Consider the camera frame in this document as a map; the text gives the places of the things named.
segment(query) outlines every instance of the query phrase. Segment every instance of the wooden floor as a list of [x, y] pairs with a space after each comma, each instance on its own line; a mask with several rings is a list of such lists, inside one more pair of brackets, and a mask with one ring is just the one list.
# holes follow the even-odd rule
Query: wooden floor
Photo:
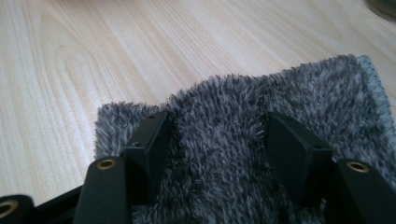
[[0, 6], [0, 197], [83, 183], [97, 108], [214, 75], [368, 55], [396, 114], [396, 20], [365, 0], [22, 1]]

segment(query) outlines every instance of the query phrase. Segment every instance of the gray fluffy rug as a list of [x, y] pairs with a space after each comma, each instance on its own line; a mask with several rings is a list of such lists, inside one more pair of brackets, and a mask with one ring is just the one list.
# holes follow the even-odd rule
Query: gray fluffy rug
[[268, 165], [269, 111], [292, 116], [334, 148], [336, 159], [376, 167], [396, 190], [389, 102], [366, 56], [339, 56], [262, 77], [212, 77], [160, 106], [99, 109], [96, 159], [119, 155], [148, 114], [171, 112], [158, 203], [133, 207], [134, 223], [323, 223], [321, 209], [292, 204]]

